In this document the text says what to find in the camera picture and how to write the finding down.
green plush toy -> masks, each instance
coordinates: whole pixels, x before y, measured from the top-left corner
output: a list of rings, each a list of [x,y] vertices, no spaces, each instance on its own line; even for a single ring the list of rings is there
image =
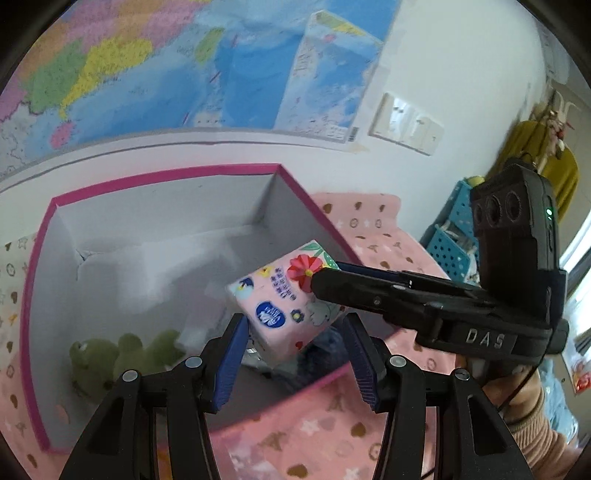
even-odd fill
[[[145,349],[133,333],[122,335],[118,346],[96,338],[75,342],[70,347],[74,388],[94,403],[100,403],[127,370],[137,370],[142,375],[164,372],[184,356],[174,346],[178,336],[176,330],[165,330]]]

tissue pack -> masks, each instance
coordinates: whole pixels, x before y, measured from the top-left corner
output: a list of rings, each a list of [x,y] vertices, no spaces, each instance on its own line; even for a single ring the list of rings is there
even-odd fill
[[[338,266],[312,240],[228,286],[269,366],[297,354],[344,312],[344,307],[318,300],[312,293],[312,275],[322,268]]]

wall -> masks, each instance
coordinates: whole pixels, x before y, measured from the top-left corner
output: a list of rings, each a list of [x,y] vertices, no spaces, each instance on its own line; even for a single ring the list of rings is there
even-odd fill
[[[591,107],[591,87],[574,64],[573,59],[569,59],[569,61],[569,79],[566,82],[566,87],[583,100],[588,107]]]
[[[580,108],[580,111],[574,107],[569,109],[567,120],[574,129],[567,128],[564,136],[566,144],[577,160],[580,176],[579,186],[558,230],[560,250],[564,252],[591,211],[591,138],[588,134],[591,131],[591,108],[567,86],[554,86],[562,94],[565,102],[574,102]]]
[[[535,23],[515,0],[404,0],[381,67],[356,123],[355,151],[256,144],[183,144],[121,151],[50,171],[0,194],[0,242],[35,231],[51,197],[144,171],[195,164],[280,161],[311,192],[394,193],[399,223],[419,238],[458,179],[485,174],[510,124],[540,97],[544,63]],[[367,137],[383,91],[396,93],[445,126],[425,157]],[[27,175],[73,161],[76,154],[31,167]],[[5,180],[0,189],[23,176]]]

light switch panel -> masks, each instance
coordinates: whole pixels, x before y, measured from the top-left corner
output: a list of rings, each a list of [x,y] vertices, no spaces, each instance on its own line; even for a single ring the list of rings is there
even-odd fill
[[[369,134],[433,155],[443,126],[406,100],[385,93]]]
[[[423,141],[417,150],[427,155],[433,155],[442,137],[443,127],[438,123],[431,121],[429,129],[427,130],[427,133],[425,134],[425,137],[423,138]]]

world map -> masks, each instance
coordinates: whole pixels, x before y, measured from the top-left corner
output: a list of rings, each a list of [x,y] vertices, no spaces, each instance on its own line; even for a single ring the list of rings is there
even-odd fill
[[[79,0],[0,94],[0,177],[171,129],[346,141],[400,0]]]

